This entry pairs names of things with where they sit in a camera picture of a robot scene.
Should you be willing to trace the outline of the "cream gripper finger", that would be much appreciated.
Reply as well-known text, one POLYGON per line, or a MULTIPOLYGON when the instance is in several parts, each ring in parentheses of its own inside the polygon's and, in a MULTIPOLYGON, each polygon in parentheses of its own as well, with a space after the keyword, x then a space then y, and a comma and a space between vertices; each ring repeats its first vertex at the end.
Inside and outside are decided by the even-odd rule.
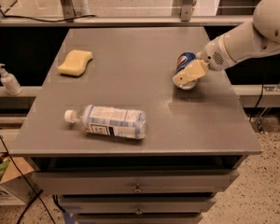
POLYGON ((194 59, 184 71, 185 78, 188 81, 198 79, 205 76, 207 70, 207 63, 205 61, 194 59))

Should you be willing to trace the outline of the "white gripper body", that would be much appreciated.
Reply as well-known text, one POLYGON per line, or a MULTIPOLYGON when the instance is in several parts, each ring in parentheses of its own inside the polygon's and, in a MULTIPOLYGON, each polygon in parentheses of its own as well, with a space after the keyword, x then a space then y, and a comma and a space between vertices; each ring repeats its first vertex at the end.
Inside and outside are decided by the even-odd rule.
POLYGON ((209 41, 196 53, 196 58, 205 61, 208 69, 212 71, 222 71, 236 65, 236 61, 227 51, 223 35, 209 41))

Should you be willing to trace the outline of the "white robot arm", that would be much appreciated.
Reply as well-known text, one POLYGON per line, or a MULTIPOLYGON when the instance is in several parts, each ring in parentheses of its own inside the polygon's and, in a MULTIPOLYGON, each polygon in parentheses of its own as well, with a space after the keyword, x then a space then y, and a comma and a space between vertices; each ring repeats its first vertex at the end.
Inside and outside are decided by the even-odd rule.
POLYGON ((182 53, 172 81, 179 89, 190 90, 208 70, 222 71, 275 54, 280 54, 280 0, 261 0, 251 21, 211 40, 198 53, 182 53))

